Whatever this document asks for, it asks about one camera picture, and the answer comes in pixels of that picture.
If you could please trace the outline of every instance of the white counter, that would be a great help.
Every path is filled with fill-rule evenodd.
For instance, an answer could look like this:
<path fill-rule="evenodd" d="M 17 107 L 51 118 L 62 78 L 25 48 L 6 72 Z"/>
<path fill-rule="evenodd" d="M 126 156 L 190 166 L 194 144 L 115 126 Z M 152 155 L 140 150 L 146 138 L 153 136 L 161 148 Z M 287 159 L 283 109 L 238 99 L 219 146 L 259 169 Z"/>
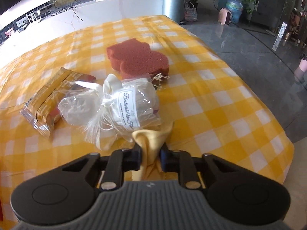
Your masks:
<path fill-rule="evenodd" d="M 73 31 L 138 16 L 162 14 L 162 0 L 102 0 L 82 3 L 74 9 L 56 16 L 44 18 L 41 22 L 15 33 L 0 47 L 0 68 L 22 54 Z"/>

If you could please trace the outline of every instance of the pink space heater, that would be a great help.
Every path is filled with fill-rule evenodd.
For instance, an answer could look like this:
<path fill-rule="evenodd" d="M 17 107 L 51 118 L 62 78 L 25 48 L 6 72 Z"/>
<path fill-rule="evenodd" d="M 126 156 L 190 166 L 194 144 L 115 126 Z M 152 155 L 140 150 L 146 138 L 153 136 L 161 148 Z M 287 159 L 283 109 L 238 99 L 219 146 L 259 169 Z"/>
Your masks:
<path fill-rule="evenodd" d="M 218 21 L 222 25 L 229 25 L 231 22 L 231 12 L 226 8 L 222 8 L 219 13 Z"/>

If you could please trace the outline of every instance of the floor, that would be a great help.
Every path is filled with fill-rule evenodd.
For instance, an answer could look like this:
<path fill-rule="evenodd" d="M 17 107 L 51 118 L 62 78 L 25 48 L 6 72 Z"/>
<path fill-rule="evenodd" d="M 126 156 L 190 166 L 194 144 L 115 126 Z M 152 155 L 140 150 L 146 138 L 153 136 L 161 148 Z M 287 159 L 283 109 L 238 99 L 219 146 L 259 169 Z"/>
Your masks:
<path fill-rule="evenodd" d="M 213 11 L 200 13 L 197 22 L 183 27 L 201 38 L 245 81 L 293 143 L 307 137 L 303 123 L 307 119 L 307 75 L 303 83 L 294 79 L 305 49 L 286 42 L 274 52 L 274 36 L 254 32 L 254 27 L 248 31 L 234 24 L 221 25 Z"/>
<path fill-rule="evenodd" d="M 200 11 L 197 22 L 183 27 L 201 38 L 245 81 L 295 143 L 294 159 L 284 182 L 291 196 L 285 222 L 291 229 L 301 230 L 307 224 L 307 74 L 296 81 L 294 71 L 305 49 L 281 42 L 275 52 L 276 38 L 265 30 L 240 24 L 223 26 L 217 18 L 216 11 Z"/>

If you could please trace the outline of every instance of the snack package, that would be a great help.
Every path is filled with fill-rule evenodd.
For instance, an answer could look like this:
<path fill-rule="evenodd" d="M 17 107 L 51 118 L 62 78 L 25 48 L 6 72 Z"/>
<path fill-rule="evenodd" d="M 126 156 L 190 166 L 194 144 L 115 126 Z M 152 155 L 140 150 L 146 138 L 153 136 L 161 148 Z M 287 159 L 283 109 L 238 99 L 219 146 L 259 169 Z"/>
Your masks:
<path fill-rule="evenodd" d="M 61 117 L 57 108 L 58 101 L 65 97 L 66 91 L 83 87 L 75 81 L 93 82 L 94 76 L 74 72 L 61 67 L 48 82 L 35 93 L 20 111 L 21 115 L 44 137 L 49 138 L 54 124 Z"/>
<path fill-rule="evenodd" d="M 147 78 L 120 81 L 109 74 L 103 86 L 75 84 L 87 89 L 70 91 L 58 109 L 68 124 L 82 126 L 85 140 L 99 149 L 100 138 L 105 138 L 103 149 L 108 149 L 118 136 L 131 142 L 133 131 L 161 124 L 159 99 Z"/>

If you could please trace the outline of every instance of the woven basket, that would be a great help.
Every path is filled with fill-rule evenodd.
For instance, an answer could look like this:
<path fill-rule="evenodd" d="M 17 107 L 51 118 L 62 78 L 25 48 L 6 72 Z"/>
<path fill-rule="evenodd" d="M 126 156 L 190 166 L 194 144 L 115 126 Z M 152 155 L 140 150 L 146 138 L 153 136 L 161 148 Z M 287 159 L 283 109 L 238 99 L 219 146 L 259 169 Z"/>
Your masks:
<path fill-rule="evenodd" d="M 185 3 L 185 20 L 187 22 L 197 21 L 196 8 L 194 7 L 193 3 L 191 3 L 191 2 Z"/>

